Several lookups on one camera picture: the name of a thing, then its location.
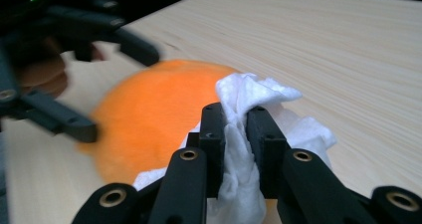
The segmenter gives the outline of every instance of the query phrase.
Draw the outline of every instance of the wood grain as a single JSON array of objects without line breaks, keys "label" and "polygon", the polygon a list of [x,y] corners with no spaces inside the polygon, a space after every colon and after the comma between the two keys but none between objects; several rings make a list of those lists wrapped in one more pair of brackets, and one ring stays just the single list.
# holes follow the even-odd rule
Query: wood grain
[{"label": "wood grain", "polygon": [[[184,0],[128,25],[162,59],[194,59],[273,77],[304,96],[285,106],[332,129],[334,173],[370,196],[396,185],[422,195],[422,3],[405,0]],[[105,62],[69,59],[60,101],[88,113],[143,69],[102,44]],[[70,223],[102,182],[67,137],[6,122],[13,223]],[[266,223],[278,223],[274,210]]]}]

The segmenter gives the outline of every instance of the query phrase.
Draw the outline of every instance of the white cloth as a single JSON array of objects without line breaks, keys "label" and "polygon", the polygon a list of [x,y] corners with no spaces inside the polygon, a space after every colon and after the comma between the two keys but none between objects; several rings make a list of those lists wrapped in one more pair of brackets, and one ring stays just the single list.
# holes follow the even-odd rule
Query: white cloth
[{"label": "white cloth", "polygon": [[[282,103],[302,94],[271,78],[260,80],[254,74],[232,74],[216,84],[216,92],[226,115],[224,176],[218,199],[209,199],[207,223],[259,224],[266,215],[264,196],[259,188],[259,171],[245,134],[246,113],[256,106],[266,108],[291,147],[310,150],[330,167],[326,150],[336,143],[335,136],[310,116],[299,117]],[[191,131],[198,131],[200,123]],[[133,186],[141,189],[165,174],[166,167],[141,172]]]}]

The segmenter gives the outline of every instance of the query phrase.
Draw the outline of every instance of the white tissue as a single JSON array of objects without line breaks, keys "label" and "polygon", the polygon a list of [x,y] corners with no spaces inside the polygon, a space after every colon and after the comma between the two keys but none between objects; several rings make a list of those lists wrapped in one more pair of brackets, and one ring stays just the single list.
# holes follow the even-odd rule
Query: white tissue
[{"label": "white tissue", "polygon": [[[259,224],[266,215],[264,196],[259,188],[259,172],[246,138],[246,113],[256,106],[266,108],[291,147],[310,150],[329,166],[326,150],[336,143],[329,128],[310,116],[299,117],[284,109],[283,102],[299,99],[302,94],[273,79],[260,80],[254,74],[232,74],[216,84],[224,110],[226,148],[224,176],[218,199],[209,199],[207,223]],[[199,131],[200,122],[191,131]],[[133,183],[140,190],[165,174],[166,167],[141,172]]]}]

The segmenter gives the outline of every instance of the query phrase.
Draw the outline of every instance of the brass grommet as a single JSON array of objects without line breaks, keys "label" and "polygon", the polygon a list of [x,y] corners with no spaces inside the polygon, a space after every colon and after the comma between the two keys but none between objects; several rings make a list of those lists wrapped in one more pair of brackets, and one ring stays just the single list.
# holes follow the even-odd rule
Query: brass grommet
[{"label": "brass grommet", "polygon": [[386,197],[387,200],[393,205],[406,211],[414,212],[420,208],[418,203],[413,200],[413,198],[400,192],[388,192]]},{"label": "brass grommet", "polygon": [[295,159],[299,161],[311,161],[313,157],[305,151],[296,151],[293,153]]},{"label": "brass grommet", "polygon": [[100,205],[103,207],[114,207],[126,198],[126,191],[121,188],[110,190],[100,198]]},{"label": "brass grommet", "polygon": [[193,160],[197,156],[198,156],[198,152],[196,152],[195,150],[191,150],[191,149],[190,150],[182,151],[180,153],[180,158],[182,158],[183,160],[187,160],[187,161]]}]

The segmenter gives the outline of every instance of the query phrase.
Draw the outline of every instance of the orange ball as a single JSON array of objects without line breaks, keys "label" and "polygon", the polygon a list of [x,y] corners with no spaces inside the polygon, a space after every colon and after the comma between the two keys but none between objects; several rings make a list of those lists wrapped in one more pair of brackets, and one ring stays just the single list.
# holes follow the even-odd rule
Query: orange ball
[{"label": "orange ball", "polygon": [[218,102],[218,80],[238,72],[201,61],[159,62],[111,89],[92,113],[99,138],[78,143],[105,182],[133,183],[140,171],[168,166],[202,108]]}]

